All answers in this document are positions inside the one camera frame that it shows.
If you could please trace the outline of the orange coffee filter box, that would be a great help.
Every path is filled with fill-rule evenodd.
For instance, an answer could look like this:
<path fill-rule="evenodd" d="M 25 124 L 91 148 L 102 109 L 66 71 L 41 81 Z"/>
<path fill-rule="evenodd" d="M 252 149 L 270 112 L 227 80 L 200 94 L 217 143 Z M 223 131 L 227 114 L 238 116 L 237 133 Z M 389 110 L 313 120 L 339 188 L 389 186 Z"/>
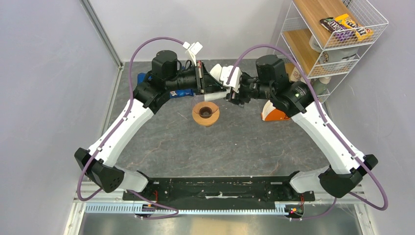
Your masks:
<path fill-rule="evenodd" d="M 282 121 L 290 119 L 284 112 L 277 110 L 269 100 L 262 109 L 261 118 L 263 121 Z"/>

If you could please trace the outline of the white paper coffee filter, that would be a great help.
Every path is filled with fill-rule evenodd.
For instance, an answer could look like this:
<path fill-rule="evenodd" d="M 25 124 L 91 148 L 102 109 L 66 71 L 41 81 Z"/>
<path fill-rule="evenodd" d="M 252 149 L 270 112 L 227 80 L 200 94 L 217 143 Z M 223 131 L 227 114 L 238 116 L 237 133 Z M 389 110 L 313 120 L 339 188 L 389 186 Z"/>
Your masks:
<path fill-rule="evenodd" d="M 223 82 L 220 80 L 222 68 L 220 64 L 216 64 L 210 71 L 205 72 L 204 101 L 224 99 L 227 96 L 228 90 L 223 87 Z"/>

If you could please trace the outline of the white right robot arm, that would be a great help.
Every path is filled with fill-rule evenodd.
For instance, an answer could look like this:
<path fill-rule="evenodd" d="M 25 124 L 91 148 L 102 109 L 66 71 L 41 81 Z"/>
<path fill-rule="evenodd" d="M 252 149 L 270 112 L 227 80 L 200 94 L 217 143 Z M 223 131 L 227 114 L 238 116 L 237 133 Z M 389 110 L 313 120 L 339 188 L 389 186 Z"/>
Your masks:
<path fill-rule="evenodd" d="M 221 69 L 219 79 L 229 93 L 227 99 L 244 104 L 251 99 L 265 99 L 301 127 L 327 158 L 321 169 L 298 172 L 282 187 L 283 196 L 296 200 L 303 192 L 324 190 L 336 198 L 352 190 L 378 164 L 372 154 L 358 150 L 327 116 L 321 103 L 312 97 L 313 90 L 303 82 L 291 82 L 282 59 L 265 55 L 255 62 L 257 76 L 252 77 L 237 66 Z"/>

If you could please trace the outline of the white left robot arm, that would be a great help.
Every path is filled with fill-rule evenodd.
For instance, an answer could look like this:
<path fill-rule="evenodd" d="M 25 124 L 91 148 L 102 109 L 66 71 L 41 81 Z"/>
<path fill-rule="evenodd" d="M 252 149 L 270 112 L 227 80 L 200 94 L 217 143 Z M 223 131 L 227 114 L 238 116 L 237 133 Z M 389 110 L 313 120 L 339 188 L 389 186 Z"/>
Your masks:
<path fill-rule="evenodd" d="M 207 70 L 191 50 L 186 53 L 188 67 L 171 50 L 156 53 L 151 69 L 145 73 L 144 80 L 131 89 L 129 100 L 109 129 L 89 148 L 76 150 L 74 156 L 82 169 L 82 177 L 88 177 L 105 192 L 120 188 L 133 191 L 142 200 L 152 197 L 154 188 L 147 176 L 116 165 L 128 142 L 176 90 L 191 89 L 206 103 L 224 98 L 231 91 L 227 79 L 232 66 L 216 64 Z"/>

